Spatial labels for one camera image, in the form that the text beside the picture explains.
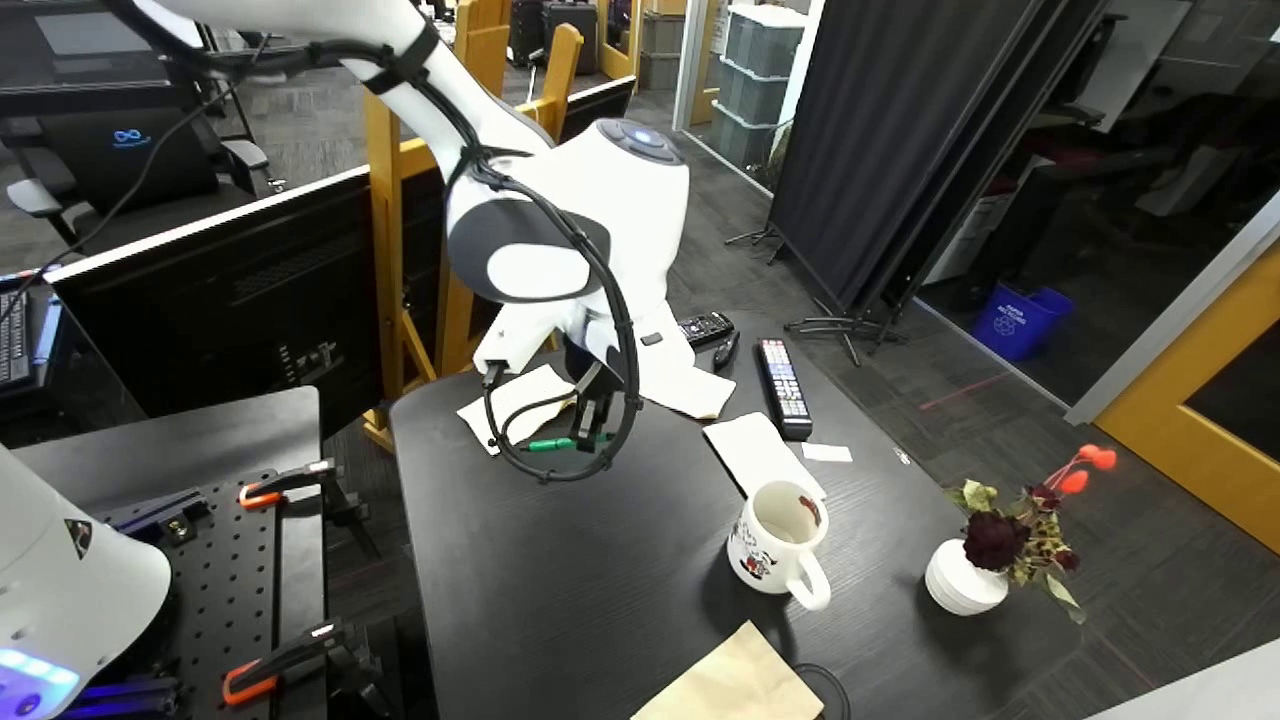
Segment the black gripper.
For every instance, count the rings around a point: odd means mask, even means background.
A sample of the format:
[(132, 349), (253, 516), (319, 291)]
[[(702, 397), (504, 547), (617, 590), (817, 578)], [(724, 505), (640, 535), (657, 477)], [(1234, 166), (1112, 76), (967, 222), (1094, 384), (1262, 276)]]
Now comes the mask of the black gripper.
[[(605, 400), (613, 392), (636, 387), (636, 366), (622, 349), (589, 353), (575, 339), (563, 344), (563, 366), (570, 384), (579, 387), (570, 404), (570, 447), (595, 447), (601, 424), (605, 424)], [(605, 437), (619, 440), (631, 408), (627, 397), (613, 397)]]

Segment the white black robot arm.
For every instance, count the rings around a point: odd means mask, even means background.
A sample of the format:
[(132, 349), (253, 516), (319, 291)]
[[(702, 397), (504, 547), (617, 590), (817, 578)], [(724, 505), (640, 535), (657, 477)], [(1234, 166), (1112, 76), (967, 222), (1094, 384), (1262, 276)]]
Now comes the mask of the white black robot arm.
[(291, 52), (199, 52), (140, 0), (104, 0), (150, 46), (231, 76), (346, 69), (432, 150), (445, 174), (451, 270), (496, 319), (471, 353), (496, 400), (549, 336), (589, 354), (589, 379), (554, 392), (579, 408), (592, 450), (619, 447), (661, 366), (688, 366), (668, 268), (692, 171), (679, 147), (627, 115), (553, 139), (496, 99), (412, 0), (155, 0), (165, 13), (294, 37)]

